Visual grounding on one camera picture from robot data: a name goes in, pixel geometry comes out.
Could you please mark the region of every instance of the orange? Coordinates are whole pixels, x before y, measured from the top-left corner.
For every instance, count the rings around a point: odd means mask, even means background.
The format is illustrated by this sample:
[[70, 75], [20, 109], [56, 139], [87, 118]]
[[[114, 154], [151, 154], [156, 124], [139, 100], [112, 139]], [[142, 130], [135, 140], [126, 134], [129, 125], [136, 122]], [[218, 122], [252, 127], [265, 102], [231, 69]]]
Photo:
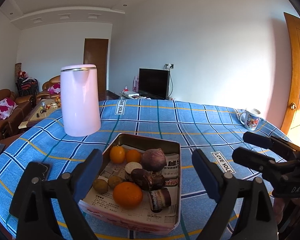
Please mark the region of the orange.
[[118, 184], [113, 190], [113, 199], [125, 209], [136, 208], [143, 199], [141, 188], [132, 182]]
[[130, 162], [140, 163], [141, 162], [141, 153], [138, 152], [137, 150], [128, 150], [128, 152], [126, 153], [126, 160], [127, 160], [127, 163], [130, 163]]
[[126, 153], [124, 151], [124, 148], [122, 146], [113, 146], [110, 150], [110, 160], [115, 163], [123, 163], [124, 159], [126, 157]]

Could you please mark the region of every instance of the white mug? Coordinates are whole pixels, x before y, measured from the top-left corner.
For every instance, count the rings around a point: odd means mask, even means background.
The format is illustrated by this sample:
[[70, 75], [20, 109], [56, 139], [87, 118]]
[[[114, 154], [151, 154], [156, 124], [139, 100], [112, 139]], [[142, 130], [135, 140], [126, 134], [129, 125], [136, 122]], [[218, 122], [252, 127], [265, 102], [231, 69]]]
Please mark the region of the white mug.
[[261, 112], [255, 108], [246, 109], [240, 114], [240, 122], [245, 129], [254, 131], [257, 128]]

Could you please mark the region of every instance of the wooden door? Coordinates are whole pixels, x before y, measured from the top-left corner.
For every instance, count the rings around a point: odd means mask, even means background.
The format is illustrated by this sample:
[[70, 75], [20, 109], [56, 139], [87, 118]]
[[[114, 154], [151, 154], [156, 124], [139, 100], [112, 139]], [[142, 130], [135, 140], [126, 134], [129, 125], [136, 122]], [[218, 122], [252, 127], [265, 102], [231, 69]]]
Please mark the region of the wooden door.
[[108, 39], [85, 39], [83, 63], [97, 67], [98, 93], [106, 93]]
[[281, 130], [294, 144], [300, 145], [300, 18], [288, 13], [284, 13], [284, 17], [290, 36], [292, 75], [290, 95]]

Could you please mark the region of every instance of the pink electric kettle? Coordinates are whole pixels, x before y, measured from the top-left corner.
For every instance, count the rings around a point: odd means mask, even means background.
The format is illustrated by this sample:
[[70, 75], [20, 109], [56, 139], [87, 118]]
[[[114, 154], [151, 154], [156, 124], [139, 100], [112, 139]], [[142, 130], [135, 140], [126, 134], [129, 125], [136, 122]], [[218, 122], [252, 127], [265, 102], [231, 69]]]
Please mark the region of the pink electric kettle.
[[61, 68], [60, 87], [66, 134], [82, 137], [98, 131], [101, 121], [96, 66], [74, 65]]

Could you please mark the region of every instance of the brown leather sofa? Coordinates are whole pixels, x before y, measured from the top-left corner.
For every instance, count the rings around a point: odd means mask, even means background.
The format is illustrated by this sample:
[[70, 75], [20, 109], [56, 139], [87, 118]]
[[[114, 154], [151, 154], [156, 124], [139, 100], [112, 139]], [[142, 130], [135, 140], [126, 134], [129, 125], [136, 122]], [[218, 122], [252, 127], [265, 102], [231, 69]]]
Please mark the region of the brown leather sofa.
[[18, 105], [12, 114], [5, 120], [0, 120], [0, 140], [18, 133], [18, 126], [23, 119], [32, 110], [33, 95], [23, 96], [17, 98], [16, 94], [9, 89], [0, 90], [0, 101], [5, 98], [11, 98]]
[[36, 96], [36, 104], [39, 103], [42, 99], [54, 99], [56, 97], [60, 97], [60, 93], [52, 95], [48, 92], [48, 88], [58, 83], [60, 83], [60, 76], [53, 77], [49, 81], [45, 82], [42, 85], [42, 91]]

